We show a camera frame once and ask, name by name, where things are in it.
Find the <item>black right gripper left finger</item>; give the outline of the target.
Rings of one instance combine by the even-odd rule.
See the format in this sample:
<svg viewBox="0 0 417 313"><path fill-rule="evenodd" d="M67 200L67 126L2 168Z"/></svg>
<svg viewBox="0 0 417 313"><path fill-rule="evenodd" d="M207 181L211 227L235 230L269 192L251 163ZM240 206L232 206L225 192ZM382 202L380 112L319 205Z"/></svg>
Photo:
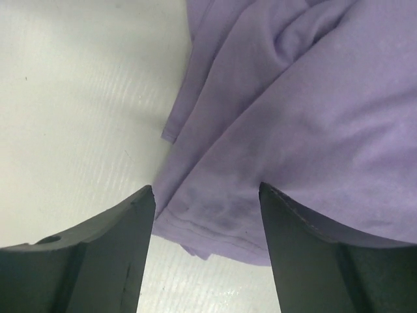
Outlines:
<svg viewBox="0 0 417 313"><path fill-rule="evenodd" d="M144 186L34 244L1 249L2 312L135 312L155 202Z"/></svg>

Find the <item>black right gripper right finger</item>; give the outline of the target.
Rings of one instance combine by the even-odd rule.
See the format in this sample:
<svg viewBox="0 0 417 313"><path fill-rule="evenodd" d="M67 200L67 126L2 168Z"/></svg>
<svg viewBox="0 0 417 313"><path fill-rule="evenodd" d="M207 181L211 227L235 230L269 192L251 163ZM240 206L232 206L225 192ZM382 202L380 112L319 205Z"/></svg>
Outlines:
<svg viewBox="0 0 417 313"><path fill-rule="evenodd" d="M282 312L416 311L416 245L340 224L266 183L259 201Z"/></svg>

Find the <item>lavender purple t-shirt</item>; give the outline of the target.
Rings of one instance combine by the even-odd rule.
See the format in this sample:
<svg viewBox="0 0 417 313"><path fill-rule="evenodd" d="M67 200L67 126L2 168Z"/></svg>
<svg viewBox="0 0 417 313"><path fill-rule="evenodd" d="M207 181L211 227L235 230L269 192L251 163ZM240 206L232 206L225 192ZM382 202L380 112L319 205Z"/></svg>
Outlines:
<svg viewBox="0 0 417 313"><path fill-rule="evenodd" d="M416 2L188 1L154 235L268 265L259 185L416 242Z"/></svg>

